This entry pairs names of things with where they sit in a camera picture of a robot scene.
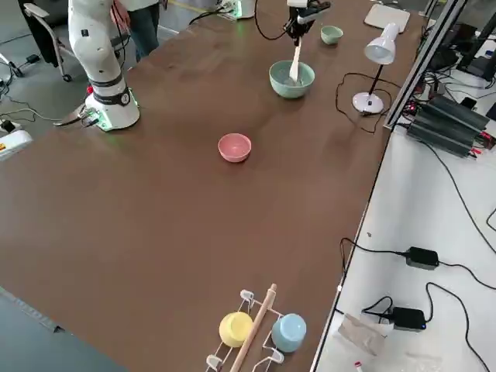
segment person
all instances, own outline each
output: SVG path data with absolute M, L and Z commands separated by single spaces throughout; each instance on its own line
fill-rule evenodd
M 158 47 L 157 29 L 160 5 L 167 9 L 167 0 L 114 0 L 112 21 L 127 29 L 136 45 L 136 62 Z

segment pink bowl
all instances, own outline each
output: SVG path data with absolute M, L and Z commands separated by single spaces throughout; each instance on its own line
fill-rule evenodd
M 251 141 L 239 133 L 226 134 L 219 141 L 219 152 L 224 159 L 231 163 L 245 160 L 251 151 Z

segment lamp shade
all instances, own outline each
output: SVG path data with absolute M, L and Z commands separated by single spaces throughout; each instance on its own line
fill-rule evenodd
M 392 64 L 396 56 L 394 40 L 400 28 L 396 23 L 389 23 L 381 36 L 372 40 L 365 47 L 365 55 L 376 64 Z

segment green bowl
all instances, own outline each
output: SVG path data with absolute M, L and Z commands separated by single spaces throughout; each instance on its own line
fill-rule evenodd
M 283 98 L 299 98 L 306 93 L 315 80 L 315 72 L 310 66 L 298 63 L 298 83 L 289 77 L 292 60 L 280 60 L 269 69 L 270 85 Z
M 327 45 L 336 44 L 343 34 L 344 32 L 336 26 L 324 26 L 320 30 L 320 37 Z

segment blue cup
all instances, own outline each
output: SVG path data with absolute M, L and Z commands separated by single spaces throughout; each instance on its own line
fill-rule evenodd
M 272 326 L 272 342 L 284 353 L 296 351 L 305 338 L 307 325 L 298 314 L 287 314 Z

